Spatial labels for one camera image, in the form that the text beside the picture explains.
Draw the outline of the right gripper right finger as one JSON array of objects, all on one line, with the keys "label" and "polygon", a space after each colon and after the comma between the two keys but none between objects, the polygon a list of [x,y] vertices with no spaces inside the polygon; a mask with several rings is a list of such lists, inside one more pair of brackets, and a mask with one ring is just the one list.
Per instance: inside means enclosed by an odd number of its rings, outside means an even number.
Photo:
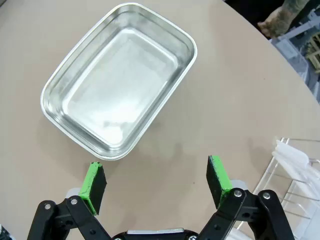
[{"label": "right gripper right finger", "polygon": [[216,212],[197,240],[225,240],[237,221],[247,222],[255,240],[295,240],[277,194],[270,189],[252,194],[234,187],[218,156],[208,156],[206,179]]}]

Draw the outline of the person in black t-shirt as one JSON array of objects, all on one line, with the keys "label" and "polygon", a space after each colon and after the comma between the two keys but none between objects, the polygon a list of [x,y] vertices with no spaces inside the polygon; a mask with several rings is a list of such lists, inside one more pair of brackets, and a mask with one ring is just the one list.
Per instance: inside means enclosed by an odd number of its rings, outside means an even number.
[{"label": "person in black t-shirt", "polygon": [[[256,26],[263,22],[274,10],[281,7],[285,0],[225,0],[225,3],[243,16],[248,22]],[[311,10],[320,6],[320,0],[309,0],[292,25],[297,25]]]}]

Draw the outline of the person's tattooed right forearm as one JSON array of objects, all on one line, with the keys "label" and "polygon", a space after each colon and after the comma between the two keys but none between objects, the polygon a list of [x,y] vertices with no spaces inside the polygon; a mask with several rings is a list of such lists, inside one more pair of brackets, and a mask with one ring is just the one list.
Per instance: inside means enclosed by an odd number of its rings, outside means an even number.
[{"label": "person's tattooed right forearm", "polygon": [[309,0],[284,0],[282,6],[278,7],[267,17],[265,22],[273,24],[275,37],[279,37],[287,32],[292,21],[308,2]]}]

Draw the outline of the clear plastic clip lid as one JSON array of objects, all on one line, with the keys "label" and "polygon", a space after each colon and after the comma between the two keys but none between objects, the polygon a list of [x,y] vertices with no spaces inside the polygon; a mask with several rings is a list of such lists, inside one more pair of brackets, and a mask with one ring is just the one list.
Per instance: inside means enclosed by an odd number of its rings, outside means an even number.
[{"label": "clear plastic clip lid", "polygon": [[298,166],[306,168],[309,164],[320,164],[320,159],[309,158],[303,151],[300,151],[281,140],[276,140],[275,143],[275,153]]},{"label": "clear plastic clip lid", "polygon": [[301,183],[308,185],[304,190],[307,193],[312,193],[318,199],[320,199],[320,171],[313,168],[310,164],[306,167],[301,167],[290,160],[287,160],[277,153],[275,150],[272,152],[272,156],[280,163],[280,165],[287,171],[287,173]]}]

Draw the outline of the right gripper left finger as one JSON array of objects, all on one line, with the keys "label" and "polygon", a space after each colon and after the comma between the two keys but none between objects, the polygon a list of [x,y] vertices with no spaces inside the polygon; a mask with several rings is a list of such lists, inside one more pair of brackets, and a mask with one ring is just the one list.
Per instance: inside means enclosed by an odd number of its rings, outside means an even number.
[{"label": "right gripper left finger", "polygon": [[39,203],[27,240],[67,240],[72,229],[78,229],[84,240],[112,240],[96,219],[106,186],[103,165],[92,162],[79,193],[59,204],[52,200]]}]

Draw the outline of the rectangular steel container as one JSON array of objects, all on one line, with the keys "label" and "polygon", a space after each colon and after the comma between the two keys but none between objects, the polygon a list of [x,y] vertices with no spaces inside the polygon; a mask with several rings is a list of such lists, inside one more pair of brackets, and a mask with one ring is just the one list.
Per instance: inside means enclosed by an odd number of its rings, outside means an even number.
[{"label": "rectangular steel container", "polygon": [[95,157],[115,161],[139,142],[198,54],[194,39],[136,2],[115,6],[45,84],[43,114]]}]

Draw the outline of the grey storage crate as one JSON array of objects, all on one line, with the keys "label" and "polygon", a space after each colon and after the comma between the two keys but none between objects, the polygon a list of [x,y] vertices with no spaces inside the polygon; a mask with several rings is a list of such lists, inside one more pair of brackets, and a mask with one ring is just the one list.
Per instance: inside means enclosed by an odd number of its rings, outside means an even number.
[{"label": "grey storage crate", "polygon": [[310,38],[318,31],[316,27],[312,27],[290,39],[271,39],[269,42],[298,73],[320,104],[320,73],[316,72],[312,62],[307,59],[308,50],[311,49]]}]

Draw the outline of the person's right hand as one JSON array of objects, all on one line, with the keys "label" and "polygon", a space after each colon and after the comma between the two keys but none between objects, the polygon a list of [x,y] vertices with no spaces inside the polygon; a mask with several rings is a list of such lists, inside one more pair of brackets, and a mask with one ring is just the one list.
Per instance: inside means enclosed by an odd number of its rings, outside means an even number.
[{"label": "person's right hand", "polygon": [[260,29],[261,33],[267,38],[274,38],[275,37],[275,30],[273,24],[268,21],[258,22],[258,28]]}]

